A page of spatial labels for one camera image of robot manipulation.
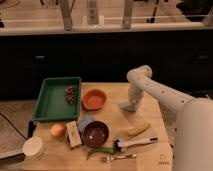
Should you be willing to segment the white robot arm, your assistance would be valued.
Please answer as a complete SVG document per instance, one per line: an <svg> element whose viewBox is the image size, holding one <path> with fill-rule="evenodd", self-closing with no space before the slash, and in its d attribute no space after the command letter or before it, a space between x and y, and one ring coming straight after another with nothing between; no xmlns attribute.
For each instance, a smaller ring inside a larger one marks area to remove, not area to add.
<svg viewBox="0 0 213 171"><path fill-rule="evenodd" d="M148 65L127 73L129 100L145 91L177 114L172 170L213 171L213 100L193 97L151 77Z"/></svg>

